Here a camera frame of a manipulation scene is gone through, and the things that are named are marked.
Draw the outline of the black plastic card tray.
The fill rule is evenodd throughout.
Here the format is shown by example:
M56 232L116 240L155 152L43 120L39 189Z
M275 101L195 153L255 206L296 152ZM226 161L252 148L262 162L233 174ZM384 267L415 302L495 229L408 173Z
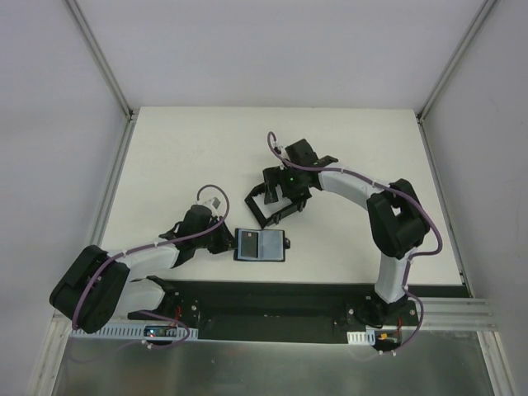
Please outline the black plastic card tray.
M302 212L308 199L312 197L310 193L307 193L291 200L282 196L279 187L276 188L276 194L277 202L266 203L266 185L261 183L253 187L244 199L246 206L261 229L278 225L286 217Z

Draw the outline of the black leather card holder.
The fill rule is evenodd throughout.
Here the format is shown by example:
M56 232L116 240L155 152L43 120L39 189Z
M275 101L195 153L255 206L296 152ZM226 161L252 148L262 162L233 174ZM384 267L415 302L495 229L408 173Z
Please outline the black leather card holder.
M258 258L239 255L240 234L242 231L254 231L258 234ZM233 259L237 262L284 262L285 252L290 249L290 240L281 229L236 229Z

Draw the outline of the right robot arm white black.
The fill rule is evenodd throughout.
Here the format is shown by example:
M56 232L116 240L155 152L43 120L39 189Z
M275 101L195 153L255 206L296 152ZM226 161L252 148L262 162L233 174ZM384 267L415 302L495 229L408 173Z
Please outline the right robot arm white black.
M409 262L431 229L413 186L405 179L384 185L341 166L332 156L320 158L306 139L282 148L270 132L266 141L280 160L280 165L262 172L263 204L278 209L271 217L273 223L302 211L313 189L366 210L380 251L379 274L371 297L355 308L354 316L373 328L393 323L407 300Z

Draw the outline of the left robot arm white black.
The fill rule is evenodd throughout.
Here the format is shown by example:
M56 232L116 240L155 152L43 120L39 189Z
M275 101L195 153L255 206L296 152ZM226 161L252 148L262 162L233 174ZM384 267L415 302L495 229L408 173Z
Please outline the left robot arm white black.
M196 202L183 220L141 247L122 252L85 247L53 288L49 303L86 333L99 331L114 314L146 310L155 320L169 319L175 303L149 277L183 265L198 249L211 254L234 249L219 206L217 198Z

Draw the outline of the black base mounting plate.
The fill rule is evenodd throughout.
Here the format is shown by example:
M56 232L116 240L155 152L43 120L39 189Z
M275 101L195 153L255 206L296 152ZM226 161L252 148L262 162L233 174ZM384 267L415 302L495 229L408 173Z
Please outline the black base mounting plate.
M152 313L183 322L200 340L344 344L366 319L387 328L418 324L416 302L384 309L372 284L149 279L165 294Z

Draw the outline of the aluminium front frame rail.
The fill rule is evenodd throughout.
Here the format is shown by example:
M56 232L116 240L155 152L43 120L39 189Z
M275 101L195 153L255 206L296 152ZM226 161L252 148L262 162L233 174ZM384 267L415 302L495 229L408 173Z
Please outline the aluminium front frame rail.
M496 331L489 302L474 298L424 298L422 328L429 331Z

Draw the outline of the right aluminium frame post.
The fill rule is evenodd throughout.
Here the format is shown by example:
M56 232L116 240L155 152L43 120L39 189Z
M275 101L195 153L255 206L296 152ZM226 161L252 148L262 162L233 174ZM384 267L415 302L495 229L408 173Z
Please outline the right aluminium frame post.
M422 125L431 113L434 105L439 100L443 91L446 89L448 83L452 79L457 68L460 66L470 46L476 40L479 32L482 30L484 24L498 4L498 0L485 0L479 5L478 10L472 17L467 29L455 47L455 50L449 57L445 67L442 69L441 74L436 80L436 83L428 95L424 105L422 106L421 110L416 113L417 122L419 125Z

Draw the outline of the aluminium frame post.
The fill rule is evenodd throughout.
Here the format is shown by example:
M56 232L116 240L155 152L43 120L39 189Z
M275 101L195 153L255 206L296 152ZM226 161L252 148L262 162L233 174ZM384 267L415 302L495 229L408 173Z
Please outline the aluminium frame post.
M77 27L78 32L80 33L94 64L99 70L103 81L108 86L115 102L117 103L121 112L124 114L125 118L127 120L131 120L134 117L134 109L126 99L125 94L79 2L76 0L64 0L63 4L69 15L72 17L74 25Z
M431 113L434 105L439 100L443 91L446 89L448 83L452 79L457 68L460 66L470 46L476 40L479 32L482 30L484 24L498 4L498 0L485 0L479 5L478 10L472 17L467 29L455 47L455 50L449 57L445 67L442 69L441 74L436 80L436 83L428 95L424 105L422 106L421 110L416 113L417 122L419 125L422 125Z

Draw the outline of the left aluminium frame post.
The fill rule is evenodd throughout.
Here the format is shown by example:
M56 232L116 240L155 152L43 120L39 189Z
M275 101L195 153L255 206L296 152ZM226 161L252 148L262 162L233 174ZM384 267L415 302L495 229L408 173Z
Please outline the left aluminium frame post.
M69 15L72 17L74 25L77 27L78 32L80 33L94 64L99 70L103 81L108 86L115 102L117 103L121 112L124 114L125 118L127 120L131 120L134 117L134 109L126 99L125 94L79 2L76 0L64 0L63 4Z

